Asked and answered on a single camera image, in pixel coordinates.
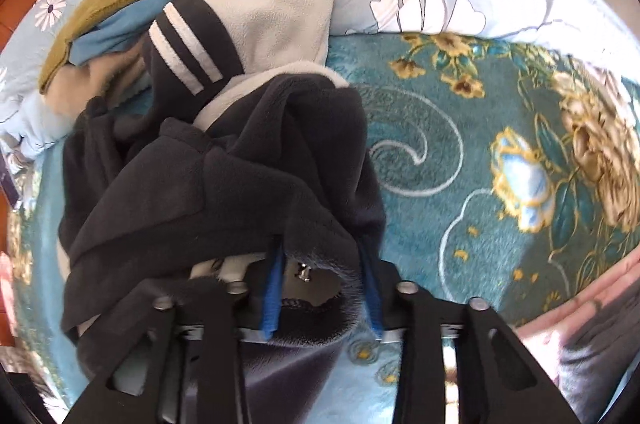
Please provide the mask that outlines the black and white fleece jacket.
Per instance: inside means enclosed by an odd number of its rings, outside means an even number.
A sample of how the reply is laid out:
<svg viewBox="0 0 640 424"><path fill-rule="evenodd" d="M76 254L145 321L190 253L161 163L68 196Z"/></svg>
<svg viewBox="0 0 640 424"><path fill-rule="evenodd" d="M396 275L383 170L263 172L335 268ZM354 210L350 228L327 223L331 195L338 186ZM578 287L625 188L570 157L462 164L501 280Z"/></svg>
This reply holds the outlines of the black and white fleece jacket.
<svg viewBox="0 0 640 424"><path fill-rule="evenodd" d="M90 382L154 300L272 251L277 329L240 349L247 423L301 423L362 304L385 214L356 89L326 66L334 0L171 0L142 40L152 103L91 100L64 147L63 330Z"/></svg>

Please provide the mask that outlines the teal floral bed blanket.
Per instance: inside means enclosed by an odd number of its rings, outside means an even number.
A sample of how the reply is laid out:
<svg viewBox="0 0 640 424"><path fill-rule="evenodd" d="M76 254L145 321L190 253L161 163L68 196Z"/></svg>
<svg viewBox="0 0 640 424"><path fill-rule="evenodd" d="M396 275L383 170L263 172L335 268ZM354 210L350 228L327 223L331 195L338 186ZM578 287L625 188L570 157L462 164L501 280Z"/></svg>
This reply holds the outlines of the teal floral bed blanket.
<svg viewBox="0 0 640 424"><path fill-rule="evenodd" d="M573 58L439 35L340 36L328 66L360 92L385 204L384 259L435 296L483 297L520 326L639 242L629 80Z"/></svg>

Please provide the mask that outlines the beige fleece garment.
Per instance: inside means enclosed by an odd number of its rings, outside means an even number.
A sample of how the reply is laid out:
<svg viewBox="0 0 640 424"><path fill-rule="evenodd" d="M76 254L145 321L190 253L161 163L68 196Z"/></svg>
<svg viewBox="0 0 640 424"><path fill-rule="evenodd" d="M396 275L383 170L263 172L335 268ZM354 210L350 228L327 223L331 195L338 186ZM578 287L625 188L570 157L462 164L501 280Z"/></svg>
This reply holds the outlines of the beige fleece garment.
<svg viewBox="0 0 640 424"><path fill-rule="evenodd" d="M142 45L137 43L127 51L102 54L82 66L64 64L53 74L43 101L54 113L74 120L93 98L103 98L113 109L149 86Z"/></svg>

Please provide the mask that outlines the blue folded garment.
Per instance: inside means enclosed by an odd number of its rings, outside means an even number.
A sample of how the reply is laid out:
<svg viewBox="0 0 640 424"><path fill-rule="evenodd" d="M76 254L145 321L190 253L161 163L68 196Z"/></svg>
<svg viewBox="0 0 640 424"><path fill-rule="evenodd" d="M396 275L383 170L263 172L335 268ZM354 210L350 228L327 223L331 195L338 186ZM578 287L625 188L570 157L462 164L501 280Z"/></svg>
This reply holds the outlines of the blue folded garment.
<svg viewBox="0 0 640 424"><path fill-rule="evenodd" d="M68 62L83 66L91 59L129 50L171 0L137 0L118 10L70 45Z"/></svg>

